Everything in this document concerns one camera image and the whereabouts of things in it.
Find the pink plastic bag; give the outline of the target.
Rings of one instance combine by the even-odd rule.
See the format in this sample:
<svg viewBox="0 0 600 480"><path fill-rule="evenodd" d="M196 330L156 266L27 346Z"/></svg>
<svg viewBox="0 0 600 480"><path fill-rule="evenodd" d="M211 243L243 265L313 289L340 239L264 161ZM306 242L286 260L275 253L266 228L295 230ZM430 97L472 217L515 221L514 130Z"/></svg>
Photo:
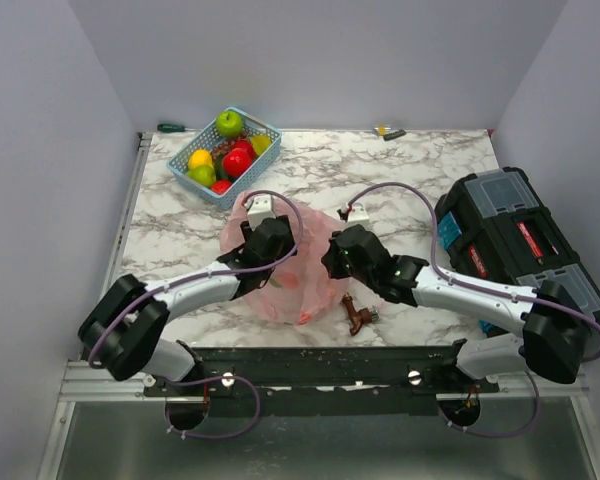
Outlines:
<svg viewBox="0 0 600 480"><path fill-rule="evenodd" d="M303 221L299 252L276 267L262 288L244 296L267 321L303 325L336 307L347 292L347 279L331 279L321 262L342 222L296 201Z"/></svg>

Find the red fake fruit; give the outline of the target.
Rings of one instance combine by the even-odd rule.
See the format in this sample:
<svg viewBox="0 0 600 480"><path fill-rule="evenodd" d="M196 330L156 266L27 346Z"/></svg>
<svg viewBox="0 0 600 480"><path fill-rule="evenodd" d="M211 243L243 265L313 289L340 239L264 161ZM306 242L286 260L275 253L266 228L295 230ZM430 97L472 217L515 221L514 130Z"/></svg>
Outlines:
<svg viewBox="0 0 600 480"><path fill-rule="evenodd" d="M242 149L232 149L222 161L225 171L234 178L240 177L252 165L253 160Z"/></svg>
<svg viewBox="0 0 600 480"><path fill-rule="evenodd" d="M229 180L216 180L210 187L210 189L217 195L224 195L229 188L232 186L232 182Z"/></svg>

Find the green fake fruit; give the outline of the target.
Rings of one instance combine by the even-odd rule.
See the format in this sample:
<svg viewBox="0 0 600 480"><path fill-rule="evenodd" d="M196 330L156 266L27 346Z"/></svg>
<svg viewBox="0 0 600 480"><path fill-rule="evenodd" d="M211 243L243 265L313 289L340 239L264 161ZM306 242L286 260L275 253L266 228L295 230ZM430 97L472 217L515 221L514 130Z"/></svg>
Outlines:
<svg viewBox="0 0 600 480"><path fill-rule="evenodd" d="M216 182L216 172L212 165L202 164L187 171L187 176L199 185L210 189Z"/></svg>

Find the green fake apple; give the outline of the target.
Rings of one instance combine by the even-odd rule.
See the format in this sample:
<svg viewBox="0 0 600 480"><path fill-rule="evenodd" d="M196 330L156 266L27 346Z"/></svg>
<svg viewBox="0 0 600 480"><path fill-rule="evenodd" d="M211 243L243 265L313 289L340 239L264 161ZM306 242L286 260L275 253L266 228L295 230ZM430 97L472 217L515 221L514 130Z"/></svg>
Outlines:
<svg viewBox="0 0 600 480"><path fill-rule="evenodd" d="M235 138L242 132L243 119L239 113L225 110L216 117L215 127L222 137Z"/></svg>

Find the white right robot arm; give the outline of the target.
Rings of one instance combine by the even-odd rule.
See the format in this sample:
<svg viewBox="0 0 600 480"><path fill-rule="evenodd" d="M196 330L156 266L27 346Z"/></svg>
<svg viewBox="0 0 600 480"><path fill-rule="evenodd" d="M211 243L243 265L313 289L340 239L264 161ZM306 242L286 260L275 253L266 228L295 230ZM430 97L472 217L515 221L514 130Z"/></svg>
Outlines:
<svg viewBox="0 0 600 480"><path fill-rule="evenodd" d="M577 377L591 330L558 283L505 285L439 269L424 259L391 254L360 225L333 233L322 263L331 278L353 278L390 303L449 310L502 329L500 336L457 342L456 357L439 370L451 391L521 370L558 384Z"/></svg>

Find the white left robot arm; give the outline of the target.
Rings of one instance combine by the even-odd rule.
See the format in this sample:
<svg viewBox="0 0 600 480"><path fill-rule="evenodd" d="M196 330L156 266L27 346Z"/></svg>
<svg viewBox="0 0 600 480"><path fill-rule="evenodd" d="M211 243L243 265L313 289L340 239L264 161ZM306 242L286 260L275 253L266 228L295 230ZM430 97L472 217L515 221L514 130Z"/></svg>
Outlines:
<svg viewBox="0 0 600 480"><path fill-rule="evenodd" d="M297 249L286 215L266 218L256 228L244 221L241 229L241 245L197 272L162 282L142 282L132 274L116 280L78 330L89 360L117 381L145 373L167 380L181 395L194 393L202 380L200 358L184 342L163 339L165 326L263 287Z"/></svg>

